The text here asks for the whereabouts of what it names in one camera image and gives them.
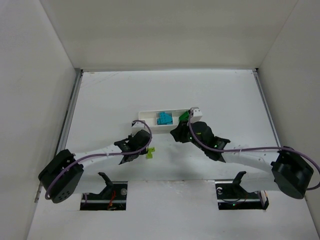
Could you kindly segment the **lime lego cluster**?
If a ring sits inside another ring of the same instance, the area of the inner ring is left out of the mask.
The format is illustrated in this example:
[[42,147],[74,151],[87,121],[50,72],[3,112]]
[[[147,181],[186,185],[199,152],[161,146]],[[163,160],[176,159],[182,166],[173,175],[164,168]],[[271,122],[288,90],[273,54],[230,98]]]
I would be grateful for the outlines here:
[[155,148],[154,148],[154,147],[149,147],[149,148],[147,149],[146,158],[147,158],[147,159],[152,159],[154,152],[155,152]]

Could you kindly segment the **green lego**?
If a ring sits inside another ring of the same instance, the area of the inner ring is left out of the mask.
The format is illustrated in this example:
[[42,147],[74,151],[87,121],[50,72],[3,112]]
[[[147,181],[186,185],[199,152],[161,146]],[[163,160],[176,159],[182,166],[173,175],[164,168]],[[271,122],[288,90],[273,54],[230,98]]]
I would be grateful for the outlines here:
[[179,116],[178,120],[179,120],[180,122],[188,121],[189,118],[190,118],[190,114],[191,114],[191,111],[190,111],[190,110],[185,111],[182,115]]

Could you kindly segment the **blue square lego brick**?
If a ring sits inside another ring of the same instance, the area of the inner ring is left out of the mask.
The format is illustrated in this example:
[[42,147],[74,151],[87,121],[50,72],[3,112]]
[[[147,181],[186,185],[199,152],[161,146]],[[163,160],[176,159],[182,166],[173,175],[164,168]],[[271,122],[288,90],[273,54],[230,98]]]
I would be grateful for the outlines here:
[[162,125],[162,124],[163,124],[163,122],[162,122],[162,120],[161,120],[160,118],[158,118],[158,119],[156,120],[156,123],[157,123],[157,125]]

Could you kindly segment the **blue long lego brick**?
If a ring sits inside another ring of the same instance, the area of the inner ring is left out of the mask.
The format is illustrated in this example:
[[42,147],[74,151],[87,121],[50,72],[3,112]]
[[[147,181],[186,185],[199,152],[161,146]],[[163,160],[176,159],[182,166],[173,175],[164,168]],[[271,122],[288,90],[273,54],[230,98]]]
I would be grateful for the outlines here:
[[159,118],[162,121],[162,125],[172,125],[173,124],[173,118],[172,115],[170,113],[166,113],[166,112],[160,112],[158,114]]

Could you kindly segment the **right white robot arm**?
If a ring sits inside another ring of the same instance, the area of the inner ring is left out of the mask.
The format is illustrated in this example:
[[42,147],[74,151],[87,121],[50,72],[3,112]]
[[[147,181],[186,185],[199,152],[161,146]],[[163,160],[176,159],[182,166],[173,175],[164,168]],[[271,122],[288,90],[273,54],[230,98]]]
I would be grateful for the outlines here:
[[247,193],[280,191],[294,199],[303,199],[313,176],[313,168],[294,149],[247,150],[227,138],[213,134],[203,121],[188,124],[186,120],[170,131],[179,143],[192,143],[211,160],[226,164],[240,164],[258,172],[240,171],[233,184]]

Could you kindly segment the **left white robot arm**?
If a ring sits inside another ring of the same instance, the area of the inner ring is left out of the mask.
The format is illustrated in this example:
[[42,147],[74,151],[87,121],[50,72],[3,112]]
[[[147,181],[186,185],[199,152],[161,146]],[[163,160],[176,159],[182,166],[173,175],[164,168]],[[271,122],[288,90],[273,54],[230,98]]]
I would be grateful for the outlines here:
[[61,203],[75,192],[85,172],[123,165],[145,155],[152,137],[152,133],[141,129],[133,136],[88,153],[61,150],[38,175],[45,199]]

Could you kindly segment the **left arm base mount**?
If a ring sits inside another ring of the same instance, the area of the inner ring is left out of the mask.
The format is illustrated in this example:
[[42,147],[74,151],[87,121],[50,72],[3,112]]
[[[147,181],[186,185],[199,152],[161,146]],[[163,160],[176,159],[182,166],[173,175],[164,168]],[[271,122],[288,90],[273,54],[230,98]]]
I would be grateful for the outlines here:
[[125,211],[127,208],[127,181],[111,181],[104,173],[99,172],[105,187],[99,193],[83,193],[80,211]]

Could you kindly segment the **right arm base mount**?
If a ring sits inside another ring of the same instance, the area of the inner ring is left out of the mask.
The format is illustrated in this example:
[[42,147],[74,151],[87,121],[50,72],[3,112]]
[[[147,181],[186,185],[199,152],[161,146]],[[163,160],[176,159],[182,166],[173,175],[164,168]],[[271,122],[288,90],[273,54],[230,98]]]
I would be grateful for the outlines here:
[[245,171],[234,179],[215,181],[217,206],[219,210],[266,210],[269,199],[265,191],[247,192],[241,186]]

